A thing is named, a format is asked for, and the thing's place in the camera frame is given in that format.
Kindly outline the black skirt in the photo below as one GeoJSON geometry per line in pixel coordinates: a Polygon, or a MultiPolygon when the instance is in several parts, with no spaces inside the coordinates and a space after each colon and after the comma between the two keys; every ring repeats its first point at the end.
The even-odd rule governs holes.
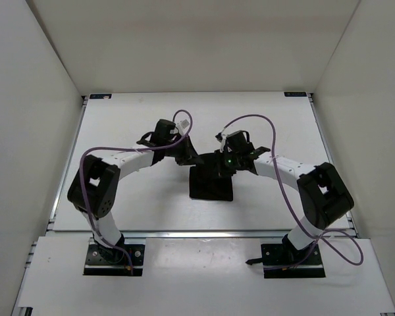
{"type": "Polygon", "coordinates": [[[206,201],[233,201],[232,177],[220,177],[215,153],[199,156],[202,163],[190,167],[189,197],[206,201]]]}

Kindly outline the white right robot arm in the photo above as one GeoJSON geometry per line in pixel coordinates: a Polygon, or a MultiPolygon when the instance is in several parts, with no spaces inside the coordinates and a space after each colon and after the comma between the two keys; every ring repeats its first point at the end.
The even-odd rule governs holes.
{"type": "Polygon", "coordinates": [[[274,155],[263,146],[255,148],[244,130],[219,133],[216,139],[221,143],[215,151],[218,176],[248,171],[276,180],[282,193],[285,186],[299,193],[304,216],[282,239],[282,257],[289,263],[303,259],[315,238],[354,207],[353,197],[330,163],[304,164],[274,155]]]}

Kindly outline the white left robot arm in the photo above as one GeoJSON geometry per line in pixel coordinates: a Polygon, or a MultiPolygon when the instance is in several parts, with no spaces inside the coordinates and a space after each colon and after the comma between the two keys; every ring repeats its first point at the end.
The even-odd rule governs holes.
{"type": "Polygon", "coordinates": [[[127,254],[124,236],[111,213],[119,181],[166,157],[174,158],[180,166],[202,163],[188,135],[191,126],[188,119],[161,119],[154,131],[145,133],[130,149],[116,150],[104,157],[82,157],[67,198],[86,218],[97,251],[105,260],[117,263],[127,254]]]}

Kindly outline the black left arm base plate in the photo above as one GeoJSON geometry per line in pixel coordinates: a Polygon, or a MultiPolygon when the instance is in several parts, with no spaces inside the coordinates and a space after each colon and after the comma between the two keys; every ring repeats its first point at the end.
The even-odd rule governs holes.
{"type": "Polygon", "coordinates": [[[83,275],[111,277],[141,277],[145,257],[144,239],[125,239],[124,249],[129,254],[132,267],[124,252],[104,248],[90,238],[86,252],[83,275]]]}

